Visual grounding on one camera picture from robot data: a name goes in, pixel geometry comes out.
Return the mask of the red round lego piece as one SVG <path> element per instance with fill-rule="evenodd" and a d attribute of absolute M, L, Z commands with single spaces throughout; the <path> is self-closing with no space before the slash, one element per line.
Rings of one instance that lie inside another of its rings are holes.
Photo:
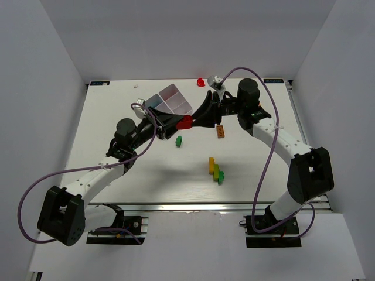
<path fill-rule="evenodd" d="M 197 84 L 198 87 L 205 87 L 206 86 L 206 83 L 205 83 L 203 78 L 198 78 L 196 80 L 196 84 Z"/>

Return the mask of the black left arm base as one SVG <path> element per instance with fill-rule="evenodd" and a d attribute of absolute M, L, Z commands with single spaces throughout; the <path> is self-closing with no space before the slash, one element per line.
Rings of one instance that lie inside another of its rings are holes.
<path fill-rule="evenodd" d="M 118 205 L 89 206 L 85 212 L 89 245 L 142 245 L 148 232 L 148 217 L 127 213 Z"/>

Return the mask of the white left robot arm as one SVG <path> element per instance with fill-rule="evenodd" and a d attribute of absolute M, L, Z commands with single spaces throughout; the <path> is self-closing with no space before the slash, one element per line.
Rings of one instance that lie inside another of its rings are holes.
<path fill-rule="evenodd" d="M 102 162 L 95 168 L 64 186 L 48 189 L 37 222 L 39 231 L 66 246 L 74 245 L 85 232 L 125 233 L 124 212 L 115 204 L 90 208 L 92 199 L 122 177 L 139 158 L 136 149 L 155 138 L 168 139 L 177 131 L 183 115 L 168 114 L 155 108 L 132 104 L 132 109 L 143 114 L 136 124 L 124 118 L 116 124 L 114 138 Z"/>

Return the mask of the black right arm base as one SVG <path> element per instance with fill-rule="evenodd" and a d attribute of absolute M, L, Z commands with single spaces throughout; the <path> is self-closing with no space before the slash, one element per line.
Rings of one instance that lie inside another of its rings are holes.
<path fill-rule="evenodd" d="M 239 226 L 245 230 L 247 248 L 300 248 L 302 246 L 299 226 L 295 217 L 264 233 L 254 231 L 250 215 L 245 216 L 239 222 Z"/>

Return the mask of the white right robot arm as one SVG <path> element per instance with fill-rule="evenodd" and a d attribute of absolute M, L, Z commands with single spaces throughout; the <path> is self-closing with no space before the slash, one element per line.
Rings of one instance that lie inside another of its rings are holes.
<path fill-rule="evenodd" d="M 260 104 L 260 90 L 255 80 L 242 79 L 237 95 L 232 96 L 216 77 L 207 80 L 203 104 L 194 112 L 195 127 L 212 128 L 224 116 L 236 115 L 243 130 L 266 144 L 289 168 L 287 190 L 266 208 L 264 224 L 271 227 L 289 218 L 313 199 L 331 191 L 334 180 L 329 152 L 312 148 L 282 129 Z"/>

